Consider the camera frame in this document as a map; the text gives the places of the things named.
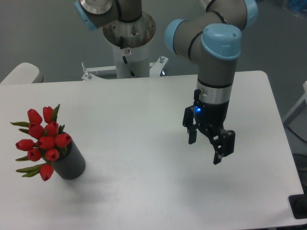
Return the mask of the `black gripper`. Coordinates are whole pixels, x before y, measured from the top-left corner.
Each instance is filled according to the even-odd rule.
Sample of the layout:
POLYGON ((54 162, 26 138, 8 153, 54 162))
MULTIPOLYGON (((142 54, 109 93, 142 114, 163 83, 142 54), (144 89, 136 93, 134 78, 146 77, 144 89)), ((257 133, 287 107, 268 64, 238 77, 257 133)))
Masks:
POLYGON ((185 108, 182 122, 187 128, 188 143, 193 144, 197 139, 197 125, 193 123, 195 119, 199 131, 210 136, 209 141, 215 151, 213 164, 217 165, 223 157, 232 154, 235 147, 235 131, 223 129, 229 101, 211 104, 197 100, 193 105, 185 108))

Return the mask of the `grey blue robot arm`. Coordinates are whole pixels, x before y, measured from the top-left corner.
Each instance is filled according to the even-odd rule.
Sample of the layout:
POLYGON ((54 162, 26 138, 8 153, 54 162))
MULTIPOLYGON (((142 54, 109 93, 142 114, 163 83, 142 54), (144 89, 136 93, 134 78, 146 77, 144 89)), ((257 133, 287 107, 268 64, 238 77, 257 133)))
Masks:
MULTIPOLYGON (((139 0, 78 0, 75 8, 90 30, 102 29, 113 46, 117 77, 150 75, 148 44, 156 33, 153 18, 139 0)), ((235 132, 224 128, 238 57, 241 32, 258 17, 253 0, 212 0, 194 21, 176 19, 165 30, 166 47, 199 68, 194 103, 185 109, 183 126, 189 144, 197 133, 212 144, 214 164, 234 152, 235 132)))

